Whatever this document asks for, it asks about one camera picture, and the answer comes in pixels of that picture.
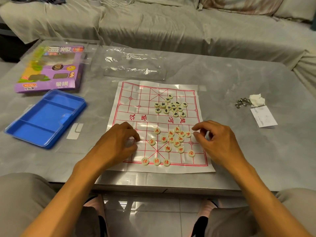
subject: person's left hand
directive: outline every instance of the person's left hand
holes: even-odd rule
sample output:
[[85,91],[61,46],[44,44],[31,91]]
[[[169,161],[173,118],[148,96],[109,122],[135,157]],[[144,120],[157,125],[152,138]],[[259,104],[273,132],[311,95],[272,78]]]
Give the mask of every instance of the person's left hand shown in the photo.
[[115,124],[101,136],[79,163],[88,167],[89,171],[95,172],[96,176],[101,175],[106,169],[127,159],[136,151],[136,144],[125,147],[126,140],[131,136],[136,141],[140,141],[139,134],[130,124],[127,122]]

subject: grey marble tabletop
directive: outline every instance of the grey marble tabletop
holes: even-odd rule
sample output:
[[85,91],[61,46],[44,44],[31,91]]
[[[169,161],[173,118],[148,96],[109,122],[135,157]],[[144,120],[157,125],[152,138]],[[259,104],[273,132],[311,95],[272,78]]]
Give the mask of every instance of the grey marble tabletop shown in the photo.
[[[158,82],[199,85],[203,119],[232,128],[246,159],[271,191],[292,187],[316,190],[316,100],[283,64],[150,50],[137,52],[164,57],[166,79]],[[74,164],[106,131],[118,82],[131,78],[104,76],[102,62],[86,68],[81,88],[74,92],[88,104],[75,121],[83,124],[78,139],[66,139],[67,130],[52,149],[45,150],[3,132],[42,96],[14,93],[14,84],[24,65],[18,63],[0,78],[0,175],[32,172],[51,182],[65,182]],[[275,129],[260,129],[249,106],[235,107],[239,98],[260,93],[278,123]],[[105,171],[97,183],[113,190],[239,190],[227,171],[215,164],[214,168],[214,173],[195,174]]]

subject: forearm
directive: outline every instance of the forearm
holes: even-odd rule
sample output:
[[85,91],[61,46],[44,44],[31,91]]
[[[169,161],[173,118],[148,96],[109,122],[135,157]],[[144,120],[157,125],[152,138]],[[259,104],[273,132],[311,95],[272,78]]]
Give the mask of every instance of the forearm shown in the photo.
[[312,237],[265,186],[249,163],[237,166],[231,173],[240,186],[259,226],[267,236]]
[[68,237],[93,187],[95,177],[87,171],[73,171],[49,205],[23,232],[22,237]]

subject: xiangqi board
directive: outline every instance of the xiangqi board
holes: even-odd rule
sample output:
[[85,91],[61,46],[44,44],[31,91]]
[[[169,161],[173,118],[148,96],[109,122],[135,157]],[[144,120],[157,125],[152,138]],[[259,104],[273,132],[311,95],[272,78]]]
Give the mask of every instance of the xiangqi board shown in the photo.
[[[149,81],[119,82],[107,129],[127,121],[141,140],[137,142],[137,151],[112,170],[154,173],[215,171],[191,130],[202,121],[197,88],[196,85]],[[129,140],[129,144],[134,142],[133,138]]]

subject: blue tray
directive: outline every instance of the blue tray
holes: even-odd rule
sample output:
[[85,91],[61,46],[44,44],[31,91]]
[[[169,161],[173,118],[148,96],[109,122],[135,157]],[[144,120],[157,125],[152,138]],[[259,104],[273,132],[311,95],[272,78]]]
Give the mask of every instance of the blue tray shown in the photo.
[[4,132],[49,149],[86,106],[82,97],[50,90]]

